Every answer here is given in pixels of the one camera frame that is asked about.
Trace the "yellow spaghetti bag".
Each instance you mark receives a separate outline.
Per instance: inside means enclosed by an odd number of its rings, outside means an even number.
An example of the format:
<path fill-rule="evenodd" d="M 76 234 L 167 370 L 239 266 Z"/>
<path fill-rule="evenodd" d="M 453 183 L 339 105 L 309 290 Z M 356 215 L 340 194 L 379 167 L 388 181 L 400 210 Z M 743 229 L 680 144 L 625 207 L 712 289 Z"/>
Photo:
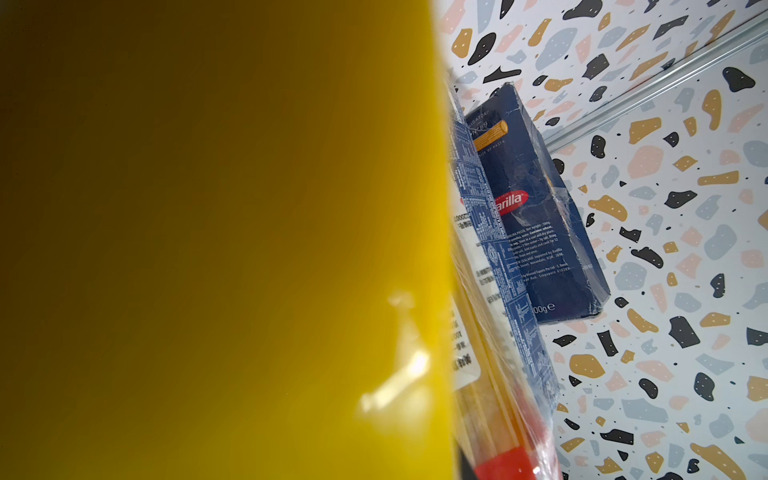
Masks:
<path fill-rule="evenodd" d="M 427 1 L 1 5 L 1 475 L 451 479 Z"/>

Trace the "blue Barilla penne box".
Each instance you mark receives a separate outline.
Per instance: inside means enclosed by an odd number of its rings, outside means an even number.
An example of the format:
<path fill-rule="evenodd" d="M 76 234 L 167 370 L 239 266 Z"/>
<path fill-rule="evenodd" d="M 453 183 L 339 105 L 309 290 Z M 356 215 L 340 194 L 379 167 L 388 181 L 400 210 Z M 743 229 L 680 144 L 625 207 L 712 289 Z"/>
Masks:
<path fill-rule="evenodd" d="M 610 297 L 579 214 L 513 84 L 466 117 L 540 323 L 599 316 Z"/>

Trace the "blue Barilla spaghetti box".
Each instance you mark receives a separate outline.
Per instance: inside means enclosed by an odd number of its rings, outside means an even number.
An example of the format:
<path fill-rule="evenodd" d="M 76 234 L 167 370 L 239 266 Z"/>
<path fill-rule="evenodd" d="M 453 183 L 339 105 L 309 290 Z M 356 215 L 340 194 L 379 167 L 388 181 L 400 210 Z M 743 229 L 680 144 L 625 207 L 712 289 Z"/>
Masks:
<path fill-rule="evenodd" d="M 449 85 L 444 92 L 451 127 L 454 229 L 469 260 L 470 284 L 480 290 L 479 305 L 490 310 L 484 330 L 542 415 L 550 416 L 559 384 L 458 98 Z"/>

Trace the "red-end spaghetti bag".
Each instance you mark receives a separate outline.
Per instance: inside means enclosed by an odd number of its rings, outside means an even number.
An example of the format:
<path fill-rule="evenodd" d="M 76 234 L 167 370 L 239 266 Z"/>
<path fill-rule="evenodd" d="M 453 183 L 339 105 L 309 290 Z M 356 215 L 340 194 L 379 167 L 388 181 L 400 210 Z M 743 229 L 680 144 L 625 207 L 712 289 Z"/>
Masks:
<path fill-rule="evenodd" d="M 453 215 L 455 439 L 477 479 L 558 479 L 548 419 L 523 369 L 501 292 L 461 202 Z"/>

